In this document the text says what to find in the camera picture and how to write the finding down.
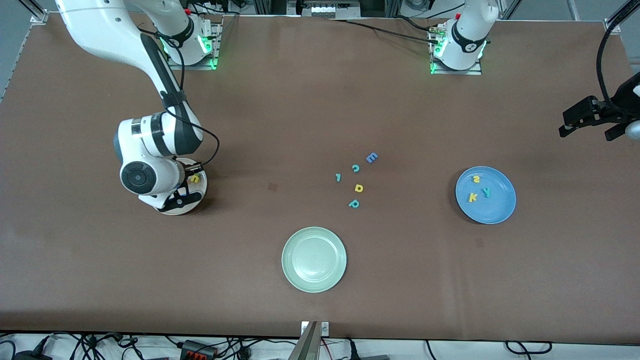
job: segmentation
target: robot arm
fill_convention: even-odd
[[[640,72],[618,87],[611,102],[618,109],[590,95],[567,109],[562,114],[564,126],[558,129],[560,137],[567,137],[581,127],[609,123],[616,125],[605,131],[607,141],[624,134],[631,140],[640,140]]]
[[[496,0],[467,0],[459,18],[438,26],[447,32],[434,56],[454,70],[471,68],[482,56],[486,36],[498,15]]]
[[[122,0],[56,2],[71,37],[80,47],[99,58],[141,69],[162,97],[165,111],[122,121],[114,136],[114,148],[122,162],[122,184],[138,194],[140,200],[162,211],[169,197],[185,184],[185,176],[202,170],[171,158],[196,151],[203,136],[198,128],[200,122],[160,48],[153,38],[138,30]],[[179,35],[174,43],[176,47],[181,45],[188,52],[190,46],[196,45],[202,53],[202,47],[193,44],[194,39],[199,41],[193,31],[193,20],[176,0],[138,0],[134,3],[153,14],[154,24],[170,41],[176,38],[175,34]]]

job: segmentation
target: brown tabletop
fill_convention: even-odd
[[[640,148],[606,142],[606,127],[557,133],[565,109],[599,94],[603,33],[498,22],[482,76],[438,76],[422,43],[237,19],[218,70],[186,74],[222,145],[206,199],[169,217],[122,187],[111,143],[121,120],[161,110],[150,80],[84,52],[52,14],[0,104],[0,327],[296,336],[300,321],[328,320],[332,336],[637,342]],[[604,74],[611,93],[631,75],[619,37]],[[192,158],[213,147],[205,138]],[[458,208],[455,181],[475,165],[513,182],[506,222]],[[348,253],[319,294],[280,264],[312,225]]]

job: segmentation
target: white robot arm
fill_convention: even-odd
[[[434,56],[454,70],[471,68],[482,56],[486,36],[498,15],[496,0],[467,0],[458,19],[441,25],[447,30],[446,38]]]
[[[113,143],[122,162],[122,184],[162,213],[173,215],[194,208],[206,187],[190,193],[186,177],[200,173],[204,176],[204,171],[198,163],[193,165],[194,161],[176,159],[175,155],[195,152],[203,133],[155,40],[138,30],[122,0],[56,2],[71,37],[80,47],[99,58],[141,69],[162,97],[163,112],[124,120],[118,127]],[[174,51],[172,59],[178,60],[176,47],[185,64],[207,54],[198,43],[206,24],[195,15],[197,19],[188,17],[177,0],[132,3],[150,16],[163,42],[172,42],[167,47]],[[186,195],[181,196],[178,189],[185,186]]]

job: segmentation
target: light green plate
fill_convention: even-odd
[[[282,251],[282,270],[289,282],[307,293],[334,287],[347,268],[340,238],[324,227],[306,227],[293,234]]]

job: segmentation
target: floor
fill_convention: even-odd
[[[14,334],[5,336],[0,340],[11,340],[15,343],[17,351],[33,350],[38,342],[47,334]],[[180,350],[169,340],[162,336],[137,336],[142,356],[146,360],[180,359]],[[195,338],[185,336],[171,336],[172,341],[196,341],[202,345],[224,342],[225,338]],[[351,348],[349,342],[344,339],[326,339],[331,359],[346,360],[350,358]],[[45,346],[44,354],[54,360],[69,359],[77,341],[69,335],[58,335],[49,340]],[[525,356],[518,356],[507,351],[505,343],[493,341],[429,341],[433,357],[429,355],[426,342],[423,340],[354,340],[358,355],[365,357],[386,355],[390,360],[526,360]],[[548,348],[544,344],[524,343],[529,351],[542,351]],[[520,351],[516,343],[509,346]],[[252,346],[251,360],[287,359],[294,345],[289,343],[270,343],[261,341]],[[218,346],[219,352],[226,349],[225,345]],[[133,351],[127,351],[122,355],[123,349],[112,340],[100,343],[98,350],[106,360],[140,360]],[[11,346],[0,347],[0,359],[11,358]],[[76,353],[76,359],[82,358],[81,349]],[[544,355],[533,355],[532,360],[631,360],[640,358],[640,347],[625,345],[579,345],[579,344],[553,344],[552,350]],[[321,349],[318,360],[330,360],[326,350]]]
[[[403,7],[403,14],[407,16],[426,17],[434,13],[452,8],[462,0],[437,0],[431,11],[420,13],[409,7]],[[608,17],[624,2],[624,0],[575,0],[577,15],[580,20],[601,21]],[[40,3],[48,9],[54,9],[53,0],[40,0]],[[449,12],[442,16],[452,16]],[[19,55],[20,47],[28,33],[30,14],[17,0],[0,1],[0,85],[2,89],[10,86],[13,67]],[[571,20],[571,13],[567,6],[567,0],[524,0],[514,14],[513,19],[518,20]],[[634,72],[640,71],[640,12],[622,25],[622,39],[627,49],[627,55],[634,68]],[[2,340],[15,342],[18,351],[31,350],[43,338],[43,334],[15,334],[3,337]],[[175,337],[175,341],[187,338]],[[202,343],[219,341],[216,338],[201,338]],[[330,345],[333,359],[348,356],[349,345],[344,340],[336,340]],[[66,359],[76,342],[69,337],[60,336],[58,340],[50,341],[53,344],[47,346],[47,355],[55,359]],[[361,356],[389,355],[391,359],[431,359],[424,341],[419,340],[357,340],[356,344]],[[443,359],[517,359],[518,356],[509,353],[503,343],[488,341],[432,341],[431,346],[435,357]],[[530,345],[532,350],[539,350],[540,345]],[[179,351],[162,337],[144,336],[141,339],[140,349],[145,359],[168,356],[178,358]],[[256,359],[286,359],[292,349],[289,344],[272,344],[262,342],[253,349],[253,358]],[[0,347],[0,358],[10,358],[11,347]],[[122,349],[115,344],[104,346],[103,354],[109,354],[107,359],[116,359],[122,355]],[[544,356],[534,356],[537,359],[639,359],[640,347],[614,346],[614,345],[571,345],[555,344],[553,351]],[[122,359],[137,359],[134,352],[128,352]],[[320,359],[329,359],[326,352],[321,352]]]

